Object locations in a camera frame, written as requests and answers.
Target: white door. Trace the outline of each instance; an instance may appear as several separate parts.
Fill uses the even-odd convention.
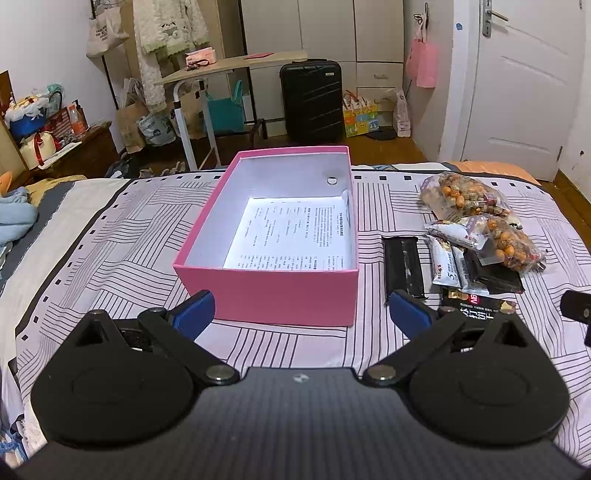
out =
[[[501,161],[553,180],[579,95],[585,27],[579,0],[482,0],[492,17],[480,35],[464,160]]]

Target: shopping bag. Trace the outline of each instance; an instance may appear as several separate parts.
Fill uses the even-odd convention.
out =
[[[406,74],[411,80],[416,80],[418,76],[418,66],[421,61],[421,55],[425,44],[423,42],[423,27],[417,25],[414,31],[414,38],[411,41],[410,52],[406,64]]]
[[[244,132],[244,107],[242,105],[242,81],[238,80],[234,88],[234,96],[214,99],[207,92],[207,106],[212,118],[213,131]]]
[[[343,95],[343,120],[347,137],[374,132],[379,128],[378,105],[347,90]]]
[[[417,87],[435,88],[437,86],[437,67],[438,67],[437,46],[434,43],[424,44],[421,52],[421,60],[418,64]]]
[[[123,137],[128,153],[136,153],[146,146],[144,136],[140,133],[137,121],[148,114],[148,109],[141,102],[120,108],[115,112],[119,124],[119,132]]]
[[[86,56],[90,59],[100,57],[107,51],[121,45],[128,38],[129,35],[121,26],[119,7],[108,8],[90,20]]]

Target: open box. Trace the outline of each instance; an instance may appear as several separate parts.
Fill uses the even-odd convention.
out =
[[[216,318],[350,326],[359,277],[349,149],[240,152],[203,207],[174,269],[210,290]]]

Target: screw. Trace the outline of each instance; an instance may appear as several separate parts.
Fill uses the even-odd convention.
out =
[[[455,311],[456,311],[456,309],[454,307],[441,306],[437,309],[437,313],[439,314],[440,317],[443,317],[444,315],[447,315],[448,313],[455,312]]]
[[[230,365],[213,365],[205,370],[205,374],[210,380],[224,382],[234,376],[234,369]]]
[[[368,368],[368,374],[373,380],[383,382],[396,377],[396,370],[389,365],[374,365]]]
[[[168,311],[163,307],[151,307],[148,309],[149,312],[155,313],[159,317],[165,318]]]

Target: orange pillow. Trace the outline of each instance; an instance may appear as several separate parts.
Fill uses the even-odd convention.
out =
[[[4,197],[10,188],[12,182],[12,172],[7,171],[4,175],[0,175],[0,197]]]

